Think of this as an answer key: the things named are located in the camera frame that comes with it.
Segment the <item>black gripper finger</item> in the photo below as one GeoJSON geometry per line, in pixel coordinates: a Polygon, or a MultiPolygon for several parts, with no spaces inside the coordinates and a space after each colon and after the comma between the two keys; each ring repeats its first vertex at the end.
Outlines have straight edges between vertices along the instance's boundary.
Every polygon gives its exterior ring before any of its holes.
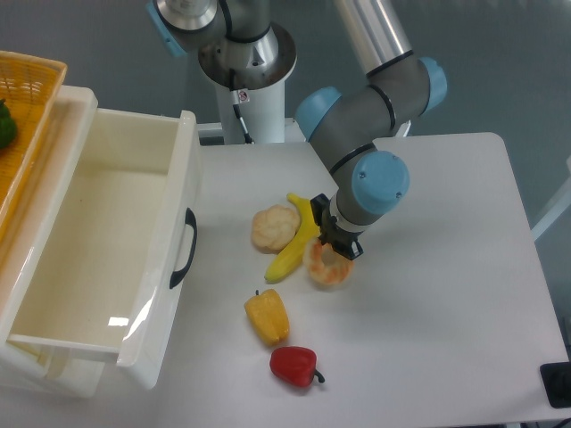
{"type": "Polygon", "coordinates": [[[319,227],[319,240],[329,240],[330,213],[329,199],[323,193],[310,200],[311,211],[315,224],[319,227]]]}
{"type": "Polygon", "coordinates": [[[358,240],[337,243],[336,252],[348,260],[355,260],[363,254],[362,247],[358,240]]]}

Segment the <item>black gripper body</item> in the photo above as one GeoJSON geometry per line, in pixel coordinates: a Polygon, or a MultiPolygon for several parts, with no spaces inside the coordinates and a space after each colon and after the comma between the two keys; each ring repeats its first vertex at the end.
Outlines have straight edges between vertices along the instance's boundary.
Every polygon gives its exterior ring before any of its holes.
{"type": "Polygon", "coordinates": [[[340,217],[334,216],[330,213],[329,240],[321,242],[328,243],[332,247],[333,251],[336,252],[337,243],[359,240],[360,235],[362,235],[363,232],[367,229],[368,226],[362,225],[343,227],[343,224],[340,221],[340,217]]]}

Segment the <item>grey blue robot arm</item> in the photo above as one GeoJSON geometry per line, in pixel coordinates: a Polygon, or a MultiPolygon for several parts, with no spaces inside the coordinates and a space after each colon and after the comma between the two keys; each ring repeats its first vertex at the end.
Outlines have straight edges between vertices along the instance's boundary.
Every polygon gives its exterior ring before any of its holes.
{"type": "MultiPolygon", "coordinates": [[[[320,241],[347,259],[360,235],[407,193],[408,170],[375,140],[393,136],[446,96],[443,69],[416,56],[388,1],[338,1],[335,8],[367,78],[355,95],[322,88],[294,119],[336,183],[310,206],[320,241]]],[[[285,82],[297,54],[273,22],[266,1],[152,1],[146,10],[176,57],[196,52],[214,85],[226,144],[281,143],[286,136],[285,82]]]]}

